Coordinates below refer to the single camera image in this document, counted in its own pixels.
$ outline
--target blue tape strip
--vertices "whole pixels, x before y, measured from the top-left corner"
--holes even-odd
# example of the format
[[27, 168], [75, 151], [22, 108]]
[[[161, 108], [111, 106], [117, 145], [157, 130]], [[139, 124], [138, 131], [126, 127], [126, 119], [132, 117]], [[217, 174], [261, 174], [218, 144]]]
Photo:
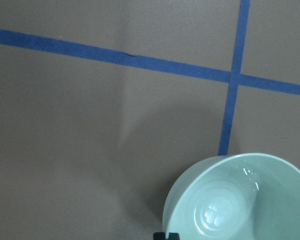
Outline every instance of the blue tape strip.
[[239, 77], [245, 49], [249, 8], [250, 0], [241, 0], [218, 155], [228, 154], [232, 123], [237, 101]]
[[227, 83], [230, 72], [0, 29], [0, 44]]
[[241, 74], [238, 83], [242, 86], [300, 95], [300, 85]]

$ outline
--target bowl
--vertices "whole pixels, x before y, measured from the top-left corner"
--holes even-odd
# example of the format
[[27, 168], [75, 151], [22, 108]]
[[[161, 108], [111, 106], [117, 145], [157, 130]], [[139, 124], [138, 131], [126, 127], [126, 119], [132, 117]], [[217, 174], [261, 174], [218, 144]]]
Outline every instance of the bowl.
[[300, 170], [263, 153], [202, 160], [172, 186], [162, 222], [180, 240], [300, 240]]

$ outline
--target gray surface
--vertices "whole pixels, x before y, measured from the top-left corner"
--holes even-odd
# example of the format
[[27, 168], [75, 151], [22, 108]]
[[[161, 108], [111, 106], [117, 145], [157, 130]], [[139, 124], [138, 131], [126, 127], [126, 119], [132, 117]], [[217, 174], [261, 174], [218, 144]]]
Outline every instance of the gray surface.
[[0, 28], [231, 69], [238, 0], [0, 1]]
[[241, 72], [300, 84], [300, 1], [251, 1]]
[[149, 239], [215, 156], [227, 85], [0, 45], [0, 239]]
[[229, 154], [268, 153], [300, 169], [300, 96], [239, 87]]

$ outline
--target black object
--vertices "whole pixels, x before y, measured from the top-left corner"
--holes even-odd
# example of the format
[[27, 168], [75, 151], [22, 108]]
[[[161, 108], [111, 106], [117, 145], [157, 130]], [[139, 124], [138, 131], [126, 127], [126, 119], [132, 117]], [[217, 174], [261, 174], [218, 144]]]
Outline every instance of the black object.
[[170, 232], [168, 238], [164, 232], [155, 232], [153, 234], [153, 240], [180, 240], [178, 233]]

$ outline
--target blue line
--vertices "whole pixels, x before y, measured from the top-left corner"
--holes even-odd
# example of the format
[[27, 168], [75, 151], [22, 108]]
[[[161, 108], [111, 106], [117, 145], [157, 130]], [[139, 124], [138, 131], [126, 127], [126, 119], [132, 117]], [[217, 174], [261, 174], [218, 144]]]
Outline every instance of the blue line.
[[227, 83], [230, 72], [0, 29], [0, 44]]
[[245, 49], [250, 0], [241, 0], [232, 57], [231, 74], [226, 97], [218, 155], [227, 155], [238, 94], [239, 76]]
[[241, 74], [238, 83], [242, 86], [300, 95], [300, 85]]

